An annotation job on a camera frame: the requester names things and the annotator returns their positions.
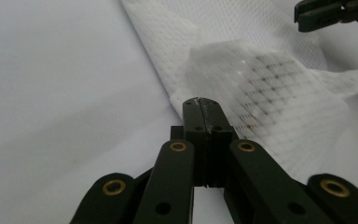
white surface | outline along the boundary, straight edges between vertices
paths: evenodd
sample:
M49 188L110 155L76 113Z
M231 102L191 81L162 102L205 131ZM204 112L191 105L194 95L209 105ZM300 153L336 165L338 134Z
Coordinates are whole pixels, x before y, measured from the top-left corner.
M323 170L358 186L358 95L347 102ZM68 223L99 177L151 167L178 124L118 1L0 1L0 223ZM220 192L196 193L194 223L231 223Z

white cloth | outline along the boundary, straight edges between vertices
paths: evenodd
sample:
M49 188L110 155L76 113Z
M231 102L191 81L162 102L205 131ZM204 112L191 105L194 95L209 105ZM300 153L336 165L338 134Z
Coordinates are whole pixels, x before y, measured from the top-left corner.
M358 92L358 71L323 71L316 34L269 0L123 3L179 114L186 99L211 98L293 178L316 172L341 134L341 98Z

screw hole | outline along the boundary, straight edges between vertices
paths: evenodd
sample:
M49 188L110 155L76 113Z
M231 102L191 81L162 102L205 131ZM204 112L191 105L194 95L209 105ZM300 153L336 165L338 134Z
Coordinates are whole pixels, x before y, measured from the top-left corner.
M156 206L156 212L160 215L167 215L171 212L171 206L168 203L159 203Z
M172 143L170 144L170 149L172 151L177 151L177 152L180 152L180 151L185 151L187 149L187 146L185 143Z
M289 203L287 207L297 215L305 215L307 213L307 210L298 203Z
M350 190L345 185L339 183L336 180L324 179L321 181L321 187L328 193L337 196L339 198L346 198L350 196Z
M103 193L105 195L118 195L126 188L126 183L120 179L114 179L103 185Z
M245 152L253 152L255 151L255 146L250 143L238 143L237 147Z

white fabric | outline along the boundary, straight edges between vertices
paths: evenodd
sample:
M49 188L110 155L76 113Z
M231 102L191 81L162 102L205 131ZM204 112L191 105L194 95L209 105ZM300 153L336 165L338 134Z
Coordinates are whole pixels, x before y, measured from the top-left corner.
M179 114L190 97L214 99L293 178L316 172L342 130L340 97L358 92L358 71L322 71L316 34L269 0L123 3Z

black plastic part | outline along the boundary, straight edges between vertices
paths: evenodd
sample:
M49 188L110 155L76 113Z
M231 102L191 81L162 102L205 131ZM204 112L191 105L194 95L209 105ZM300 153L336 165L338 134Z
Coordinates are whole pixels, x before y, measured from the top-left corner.
M206 186L206 161L209 146L209 135L206 131L200 98L193 98L183 103L183 123L185 140L196 149L194 186Z
M186 146L173 147L176 143ZM133 223L190 223L193 168L194 147L191 143L184 140L165 143L158 154Z
M335 175L314 175L307 190L336 223L358 223L358 188L350 182Z
M106 195L103 186L111 180L125 183L124 190L117 195ZM131 223L132 194L135 182L129 175L106 175L91 187L80 203L71 224Z
M205 127L210 135L206 161L206 183L211 188L223 188L227 178L227 160L229 144L235 134L225 113L215 101L200 99Z
M257 143L232 142L229 164L255 209L253 223L333 223Z
M255 209L246 194L242 191L240 182L238 182L233 174L227 177L224 197L235 224L253 223Z
M295 6L299 32L318 30L339 21L358 21L358 0L305 0Z

